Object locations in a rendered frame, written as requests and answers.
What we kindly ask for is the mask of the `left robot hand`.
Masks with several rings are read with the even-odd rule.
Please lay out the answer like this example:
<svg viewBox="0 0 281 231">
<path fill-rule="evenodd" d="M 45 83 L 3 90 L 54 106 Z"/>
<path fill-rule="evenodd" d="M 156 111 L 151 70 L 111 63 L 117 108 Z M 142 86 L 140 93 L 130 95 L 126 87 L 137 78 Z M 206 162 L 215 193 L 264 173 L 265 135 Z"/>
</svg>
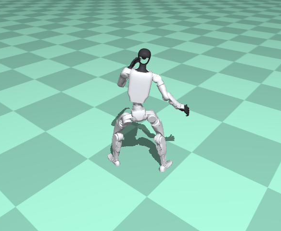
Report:
<svg viewBox="0 0 281 231">
<path fill-rule="evenodd" d="M 140 58 L 140 59 L 141 59 L 141 58 Z M 141 60 L 140 60 L 140 61 L 141 61 Z M 132 69 L 132 68 L 134 67 L 134 65 L 135 65 L 137 62 L 139 62 L 139 61 L 138 61 L 138 57 L 136 57 L 136 58 L 131 62 L 130 66 L 128 66 L 128 68 L 129 68 L 129 69 Z"/>
</svg>

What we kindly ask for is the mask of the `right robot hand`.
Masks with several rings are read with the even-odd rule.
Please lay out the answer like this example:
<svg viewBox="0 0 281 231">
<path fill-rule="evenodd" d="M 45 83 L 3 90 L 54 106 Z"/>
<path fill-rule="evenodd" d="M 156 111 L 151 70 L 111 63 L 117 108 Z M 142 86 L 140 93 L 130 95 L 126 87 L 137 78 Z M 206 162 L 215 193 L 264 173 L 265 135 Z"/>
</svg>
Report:
<svg viewBox="0 0 281 231">
<path fill-rule="evenodd" d="M 189 116 L 189 107 L 187 107 L 187 105 L 184 105 L 184 109 L 180 109 L 181 111 L 184 111 L 187 115 Z"/>
</svg>

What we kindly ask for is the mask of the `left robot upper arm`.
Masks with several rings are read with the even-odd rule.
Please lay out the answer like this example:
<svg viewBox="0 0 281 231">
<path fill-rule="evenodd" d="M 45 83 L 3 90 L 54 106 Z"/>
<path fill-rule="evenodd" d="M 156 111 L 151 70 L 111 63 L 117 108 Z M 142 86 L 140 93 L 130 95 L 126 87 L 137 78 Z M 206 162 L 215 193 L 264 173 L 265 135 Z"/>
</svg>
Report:
<svg viewBox="0 0 281 231">
<path fill-rule="evenodd" d="M 125 84 L 126 84 L 126 79 L 129 77 L 129 74 L 130 74 L 130 72 L 131 72 L 131 69 L 129 69 L 129 68 L 123 68 L 123 70 L 122 70 L 122 72 L 121 72 L 121 74 L 120 74 L 120 76 L 119 76 L 119 80 L 118 80 L 118 86 L 119 87 L 124 87 L 125 86 Z"/>
</svg>

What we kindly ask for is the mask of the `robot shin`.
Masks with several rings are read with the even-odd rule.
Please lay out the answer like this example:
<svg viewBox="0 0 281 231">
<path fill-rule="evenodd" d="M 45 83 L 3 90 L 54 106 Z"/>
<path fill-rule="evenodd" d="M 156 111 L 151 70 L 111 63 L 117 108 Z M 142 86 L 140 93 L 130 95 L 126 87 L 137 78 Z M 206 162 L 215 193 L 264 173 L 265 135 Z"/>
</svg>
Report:
<svg viewBox="0 0 281 231">
<path fill-rule="evenodd" d="M 166 140 L 165 137 L 161 136 L 159 138 L 159 144 L 156 144 L 156 148 L 158 151 L 158 154 L 160 156 L 161 165 L 166 165 Z"/>
<path fill-rule="evenodd" d="M 113 134 L 112 136 L 112 149 L 113 149 L 113 160 L 118 160 L 119 151 L 121 149 L 122 141 L 118 141 L 118 135 Z"/>
</svg>

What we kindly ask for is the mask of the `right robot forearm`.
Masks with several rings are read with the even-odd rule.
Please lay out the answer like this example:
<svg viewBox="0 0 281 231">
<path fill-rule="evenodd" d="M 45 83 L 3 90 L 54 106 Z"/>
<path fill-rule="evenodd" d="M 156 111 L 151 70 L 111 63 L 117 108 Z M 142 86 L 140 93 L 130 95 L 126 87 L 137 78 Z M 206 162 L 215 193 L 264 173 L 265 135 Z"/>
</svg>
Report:
<svg viewBox="0 0 281 231">
<path fill-rule="evenodd" d="M 170 92 L 168 92 L 167 95 L 170 99 L 168 103 L 175 107 L 175 109 L 184 109 L 184 105 L 179 103 Z"/>
</svg>

